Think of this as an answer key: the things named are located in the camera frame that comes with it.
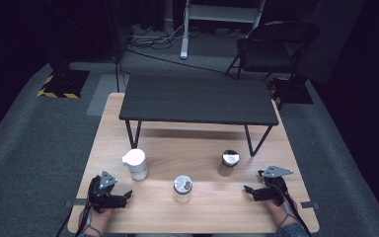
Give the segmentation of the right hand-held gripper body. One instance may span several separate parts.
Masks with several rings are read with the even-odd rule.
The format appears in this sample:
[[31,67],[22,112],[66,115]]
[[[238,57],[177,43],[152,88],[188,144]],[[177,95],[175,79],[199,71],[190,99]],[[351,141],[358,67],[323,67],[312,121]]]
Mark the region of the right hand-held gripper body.
[[263,179],[265,187],[254,190],[254,200],[272,200],[276,205],[283,204],[284,196],[288,193],[283,177],[292,175],[293,171],[274,165],[269,165],[264,171],[264,176],[260,177]]

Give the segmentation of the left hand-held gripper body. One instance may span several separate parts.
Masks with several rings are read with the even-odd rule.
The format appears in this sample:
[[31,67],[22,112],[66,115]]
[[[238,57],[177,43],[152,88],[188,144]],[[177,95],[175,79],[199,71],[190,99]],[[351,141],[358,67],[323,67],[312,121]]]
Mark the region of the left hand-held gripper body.
[[127,205],[127,195],[113,196],[112,190],[117,179],[107,170],[92,179],[88,189],[88,202],[96,210],[106,208],[124,208]]

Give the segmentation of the white-lidded glass salt jar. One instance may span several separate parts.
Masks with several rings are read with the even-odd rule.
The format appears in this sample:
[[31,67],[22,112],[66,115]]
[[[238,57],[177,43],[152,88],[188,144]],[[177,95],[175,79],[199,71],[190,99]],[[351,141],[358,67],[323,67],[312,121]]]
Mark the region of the white-lidded glass salt jar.
[[146,156],[143,150],[134,148],[129,150],[122,158],[122,164],[128,168],[131,178],[143,181],[148,174]]

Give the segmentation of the dark glass jar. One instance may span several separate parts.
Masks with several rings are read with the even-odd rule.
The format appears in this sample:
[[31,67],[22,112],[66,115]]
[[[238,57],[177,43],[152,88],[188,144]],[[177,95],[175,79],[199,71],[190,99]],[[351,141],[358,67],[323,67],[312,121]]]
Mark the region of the dark glass jar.
[[235,150],[225,150],[222,154],[218,166],[218,174],[221,177],[229,177],[240,159],[239,153]]

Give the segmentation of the glass jar of yellow powder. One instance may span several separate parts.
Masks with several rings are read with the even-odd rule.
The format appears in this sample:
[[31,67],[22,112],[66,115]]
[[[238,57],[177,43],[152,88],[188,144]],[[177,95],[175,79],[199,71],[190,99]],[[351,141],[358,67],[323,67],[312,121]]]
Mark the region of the glass jar of yellow powder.
[[192,180],[189,176],[179,175],[174,180],[174,199],[178,203],[188,203],[192,190]]

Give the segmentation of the black shelf with metal legs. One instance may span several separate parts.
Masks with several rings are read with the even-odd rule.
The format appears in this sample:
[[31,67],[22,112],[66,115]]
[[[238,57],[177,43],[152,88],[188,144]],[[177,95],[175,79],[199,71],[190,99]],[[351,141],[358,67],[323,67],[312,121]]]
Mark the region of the black shelf with metal legs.
[[266,132],[279,124],[270,93],[263,81],[204,78],[152,78],[128,80],[118,118],[132,148],[140,129],[130,123],[145,121],[263,125]]

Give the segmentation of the person's left hand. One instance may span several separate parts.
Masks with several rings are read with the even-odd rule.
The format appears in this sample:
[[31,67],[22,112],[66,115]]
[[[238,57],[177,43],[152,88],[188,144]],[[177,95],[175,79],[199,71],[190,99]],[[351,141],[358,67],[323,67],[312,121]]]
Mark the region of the person's left hand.
[[105,209],[102,213],[91,208],[87,216],[85,216],[85,211],[82,211],[79,215],[79,223],[85,222],[85,226],[79,227],[79,234],[89,233],[103,237],[113,214],[114,209],[112,208]]

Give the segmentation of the person's right hand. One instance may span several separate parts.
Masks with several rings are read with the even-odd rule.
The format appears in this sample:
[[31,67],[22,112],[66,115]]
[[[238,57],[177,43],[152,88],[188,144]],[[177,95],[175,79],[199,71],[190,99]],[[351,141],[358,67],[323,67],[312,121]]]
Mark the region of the person's right hand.
[[298,222],[292,215],[291,208],[286,204],[276,205],[272,200],[265,200],[264,204],[279,229],[285,225]]

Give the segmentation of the black stand base, yellow stripes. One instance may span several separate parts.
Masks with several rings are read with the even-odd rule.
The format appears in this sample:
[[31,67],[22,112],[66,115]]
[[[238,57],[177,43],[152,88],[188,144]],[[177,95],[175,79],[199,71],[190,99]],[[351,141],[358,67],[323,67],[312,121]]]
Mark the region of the black stand base, yellow stripes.
[[269,88],[277,108],[280,110],[284,104],[312,105],[313,100],[306,87],[307,81],[303,76],[271,79]]
[[50,98],[80,99],[81,92],[90,74],[86,70],[72,70],[63,57],[49,61],[52,72],[38,91],[38,96]]

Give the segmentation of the black folding chair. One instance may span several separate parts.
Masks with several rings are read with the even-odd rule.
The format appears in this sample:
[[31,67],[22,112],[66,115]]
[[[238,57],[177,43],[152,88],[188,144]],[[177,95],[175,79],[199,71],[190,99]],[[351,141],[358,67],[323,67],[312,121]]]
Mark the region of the black folding chair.
[[225,74],[241,71],[289,73],[293,77],[305,48],[321,33],[311,22],[274,21],[259,25],[237,41],[237,54]]

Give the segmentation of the grey leaning panel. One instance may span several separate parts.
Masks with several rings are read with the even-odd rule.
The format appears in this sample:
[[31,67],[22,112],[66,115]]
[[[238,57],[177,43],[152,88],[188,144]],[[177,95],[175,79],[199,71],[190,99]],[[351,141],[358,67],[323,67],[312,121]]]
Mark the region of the grey leaning panel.
[[321,29],[308,45],[296,73],[314,82],[327,84],[343,47],[366,0],[320,0],[311,22]]

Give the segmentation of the white metal stand frame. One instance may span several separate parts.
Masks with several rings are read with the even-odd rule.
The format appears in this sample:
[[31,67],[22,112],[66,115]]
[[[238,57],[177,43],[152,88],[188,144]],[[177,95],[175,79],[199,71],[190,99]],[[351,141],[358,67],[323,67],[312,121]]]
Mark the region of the white metal stand frame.
[[231,23],[251,24],[256,28],[261,20],[266,0],[259,0],[259,5],[252,8],[226,7],[192,4],[186,0],[184,9],[184,32],[180,58],[185,60],[189,56],[190,20],[218,21]]

